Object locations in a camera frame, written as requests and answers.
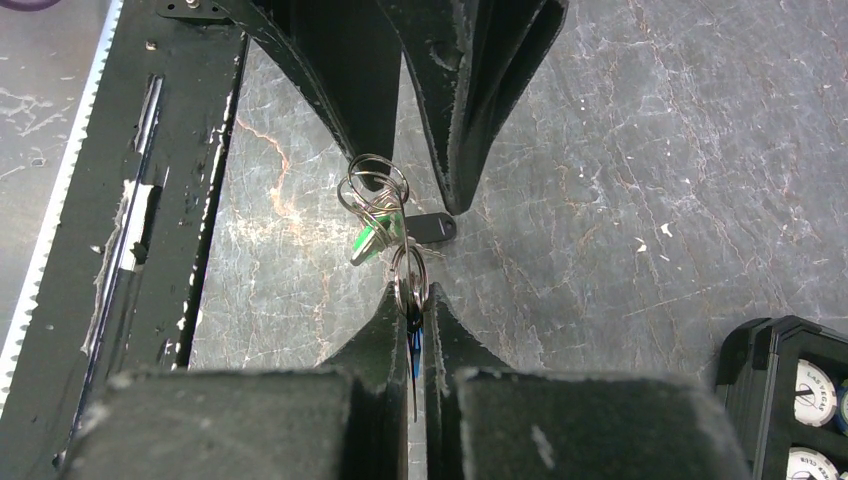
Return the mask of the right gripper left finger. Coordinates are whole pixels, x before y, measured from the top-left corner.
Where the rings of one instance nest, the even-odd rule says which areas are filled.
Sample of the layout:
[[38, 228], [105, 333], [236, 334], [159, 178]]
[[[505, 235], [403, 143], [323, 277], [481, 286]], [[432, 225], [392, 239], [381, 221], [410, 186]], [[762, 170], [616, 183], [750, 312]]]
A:
[[404, 316], [371, 319], [311, 369], [123, 373], [84, 415], [63, 479], [403, 479]]

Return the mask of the metal keyring with tags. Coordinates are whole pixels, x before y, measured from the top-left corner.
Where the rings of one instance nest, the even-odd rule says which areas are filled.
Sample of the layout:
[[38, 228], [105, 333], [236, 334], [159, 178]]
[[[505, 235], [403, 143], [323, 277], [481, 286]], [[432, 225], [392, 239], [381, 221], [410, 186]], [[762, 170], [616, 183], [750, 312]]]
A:
[[359, 266], [391, 250], [391, 286], [397, 309], [406, 317], [407, 355], [412, 386], [422, 369], [423, 323], [430, 297], [425, 257], [438, 257], [433, 249], [454, 239], [458, 227], [445, 212], [406, 213], [411, 198], [409, 182], [393, 162], [377, 154], [362, 154], [348, 164], [336, 186], [345, 210], [362, 225], [350, 263]]

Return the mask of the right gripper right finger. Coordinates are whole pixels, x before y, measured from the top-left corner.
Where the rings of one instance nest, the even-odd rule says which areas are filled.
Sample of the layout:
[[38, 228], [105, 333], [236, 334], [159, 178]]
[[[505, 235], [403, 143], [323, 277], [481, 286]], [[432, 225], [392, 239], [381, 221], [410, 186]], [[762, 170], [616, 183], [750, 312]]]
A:
[[442, 286], [424, 316], [432, 479], [747, 479], [715, 396], [672, 374], [521, 371], [454, 314]]

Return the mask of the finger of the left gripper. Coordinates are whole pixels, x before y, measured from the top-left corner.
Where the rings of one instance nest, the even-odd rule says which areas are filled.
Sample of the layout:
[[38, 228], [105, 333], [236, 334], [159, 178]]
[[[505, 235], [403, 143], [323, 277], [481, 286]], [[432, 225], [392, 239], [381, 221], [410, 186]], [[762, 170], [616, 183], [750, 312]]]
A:
[[394, 152], [400, 42], [375, 1], [228, 0], [216, 7], [280, 67], [361, 172]]
[[491, 146], [561, 32], [568, 2], [383, 1], [445, 209], [468, 211]]

